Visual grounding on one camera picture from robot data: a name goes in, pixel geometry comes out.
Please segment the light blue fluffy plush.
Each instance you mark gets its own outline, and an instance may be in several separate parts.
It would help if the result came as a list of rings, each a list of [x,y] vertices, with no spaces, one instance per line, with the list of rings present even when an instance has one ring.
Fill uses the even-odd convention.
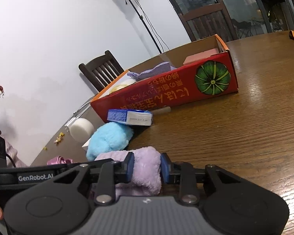
[[[124,150],[134,135],[128,125],[109,122],[99,127],[91,136],[86,152],[89,161],[102,153]]]

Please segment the lilac fluffy towel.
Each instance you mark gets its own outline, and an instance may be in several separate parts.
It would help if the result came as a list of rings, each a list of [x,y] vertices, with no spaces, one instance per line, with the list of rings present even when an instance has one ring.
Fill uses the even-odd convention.
[[[130,183],[116,185],[116,198],[119,196],[154,196],[161,190],[160,153],[153,147],[132,150],[134,168]]]

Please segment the white foam ball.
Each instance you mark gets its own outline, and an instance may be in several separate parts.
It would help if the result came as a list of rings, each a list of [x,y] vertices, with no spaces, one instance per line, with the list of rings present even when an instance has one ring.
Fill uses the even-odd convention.
[[[72,138],[78,143],[85,143],[95,131],[92,123],[85,118],[76,119],[70,126],[69,132]]]

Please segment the pink flower vase wrap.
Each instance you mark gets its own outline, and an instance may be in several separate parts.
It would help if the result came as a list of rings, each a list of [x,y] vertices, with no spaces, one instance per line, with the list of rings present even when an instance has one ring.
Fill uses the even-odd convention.
[[[8,154],[13,162],[15,163],[15,167],[17,168],[23,168],[27,167],[27,165],[18,157],[18,152],[16,149],[13,148],[13,146],[8,142],[5,141],[6,145],[6,154]]]

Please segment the white wedge box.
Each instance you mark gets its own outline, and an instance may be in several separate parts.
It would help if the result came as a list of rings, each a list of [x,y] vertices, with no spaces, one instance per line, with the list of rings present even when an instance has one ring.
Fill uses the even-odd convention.
[[[89,148],[89,142],[90,142],[90,138],[82,145],[82,148],[87,151]]]

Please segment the purple satin scrunchie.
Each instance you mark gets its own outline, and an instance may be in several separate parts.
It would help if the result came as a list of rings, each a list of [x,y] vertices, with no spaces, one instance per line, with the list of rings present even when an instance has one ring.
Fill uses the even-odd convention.
[[[62,156],[56,156],[49,161],[47,161],[47,165],[57,165],[57,164],[72,164],[74,163],[72,159],[66,159]]]

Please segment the blue white tissue pack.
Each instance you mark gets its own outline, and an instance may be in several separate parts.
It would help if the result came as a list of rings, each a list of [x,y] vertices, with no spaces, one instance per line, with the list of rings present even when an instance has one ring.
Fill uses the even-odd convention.
[[[129,126],[151,126],[153,114],[143,110],[109,109],[107,121]]]

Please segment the small yellow candies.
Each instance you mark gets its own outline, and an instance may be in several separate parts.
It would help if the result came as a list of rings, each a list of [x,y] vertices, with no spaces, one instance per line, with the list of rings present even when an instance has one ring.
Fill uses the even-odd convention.
[[[50,148],[51,144],[54,144],[55,146],[58,146],[59,143],[63,140],[63,137],[65,136],[65,134],[63,132],[60,132],[58,134],[58,136],[54,139],[51,139],[46,146],[43,147],[42,150],[47,151],[48,148]]]

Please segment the yellow plush toy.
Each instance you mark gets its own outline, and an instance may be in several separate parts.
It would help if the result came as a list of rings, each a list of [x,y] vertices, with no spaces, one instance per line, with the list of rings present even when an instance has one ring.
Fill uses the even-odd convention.
[[[125,88],[125,87],[127,87],[129,85],[134,84],[134,83],[136,83],[135,79],[126,79],[126,80],[124,80],[124,81],[122,81],[122,82],[120,82],[118,84],[115,84],[113,87],[111,87],[109,93],[116,92],[116,91],[118,91],[120,89],[123,89],[123,88]]]

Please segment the dark wooden chair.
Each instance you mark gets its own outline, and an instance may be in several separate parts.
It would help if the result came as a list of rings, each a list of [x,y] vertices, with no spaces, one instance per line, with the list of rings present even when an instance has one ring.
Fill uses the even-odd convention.
[[[124,69],[109,50],[86,64],[81,63],[78,68],[98,92],[124,72]]]

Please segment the red cardboard box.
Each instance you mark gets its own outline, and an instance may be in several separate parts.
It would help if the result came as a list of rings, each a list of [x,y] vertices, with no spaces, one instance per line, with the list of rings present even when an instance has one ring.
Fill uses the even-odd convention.
[[[213,48],[218,48],[219,54],[183,65],[187,56]],[[164,61],[169,61],[176,69],[109,93],[115,84],[131,78],[127,76],[129,71],[141,73]],[[109,109],[154,110],[237,91],[237,76],[230,50],[220,36],[215,34],[174,48],[127,69],[93,98],[91,107],[103,121],[107,121]]]

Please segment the purple cloth in box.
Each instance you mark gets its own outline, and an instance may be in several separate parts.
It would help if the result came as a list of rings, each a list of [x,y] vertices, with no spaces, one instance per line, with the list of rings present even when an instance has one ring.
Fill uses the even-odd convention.
[[[144,80],[151,78],[153,76],[157,76],[162,73],[170,72],[172,70],[175,70],[176,68],[172,66],[172,64],[169,61],[164,61],[157,66],[155,66],[152,69],[145,70],[141,73],[131,72],[129,71],[127,73],[127,76],[131,77],[132,79],[136,81]]]

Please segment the pink sponge block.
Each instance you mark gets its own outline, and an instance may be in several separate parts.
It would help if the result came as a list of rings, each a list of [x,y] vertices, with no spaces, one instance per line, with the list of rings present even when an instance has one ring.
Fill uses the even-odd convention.
[[[218,48],[209,49],[204,52],[199,52],[197,54],[187,56],[185,58],[185,61],[183,62],[183,65],[189,65],[191,63],[194,63],[196,61],[200,61],[202,59],[208,58],[208,57],[215,55],[215,54],[219,54]]]

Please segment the wooden chair by window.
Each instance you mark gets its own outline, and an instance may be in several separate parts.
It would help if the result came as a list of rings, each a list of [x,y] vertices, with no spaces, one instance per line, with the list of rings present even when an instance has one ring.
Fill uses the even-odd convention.
[[[180,13],[179,18],[191,41],[217,34],[223,41],[237,40],[238,36],[223,0]]]

